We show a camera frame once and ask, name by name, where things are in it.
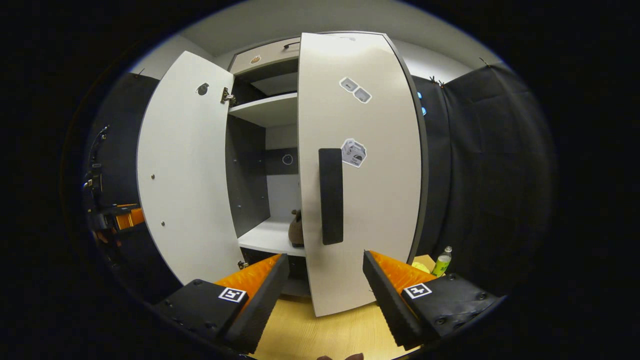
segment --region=wooden table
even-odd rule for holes
[[[428,255],[416,256],[414,261],[425,264],[429,270],[435,266]],[[365,360],[389,360],[413,350],[396,346],[375,302],[316,318],[311,299],[282,295],[252,357],[316,360],[326,355],[343,360],[362,352]]]

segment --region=ceiling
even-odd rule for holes
[[[213,56],[302,32],[359,30],[444,54],[472,69],[500,61],[485,46],[418,8],[389,0],[249,0],[190,26],[182,36]]]

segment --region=door hinge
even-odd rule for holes
[[[236,96],[229,93],[228,88],[224,88],[222,90],[222,98],[220,99],[220,104],[224,104],[227,100],[229,100],[229,104],[231,106],[235,106],[238,101],[236,100]]]

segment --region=plastic bottle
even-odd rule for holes
[[[444,272],[447,270],[449,263],[451,262],[451,247],[447,246],[444,249],[444,252],[438,256],[438,261],[436,261],[436,266],[433,267],[433,271],[431,275],[435,275],[437,277],[442,276]]]

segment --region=drawer handle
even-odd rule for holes
[[[341,243],[344,239],[342,149],[318,149],[318,160],[322,244]]]
[[[291,42],[291,43],[289,43],[289,44],[287,44],[287,45],[284,45],[284,48],[285,48],[285,49],[288,49],[288,48],[289,48],[289,46],[290,46],[290,45],[293,45],[293,44],[300,44],[300,42],[299,42],[299,41]]]

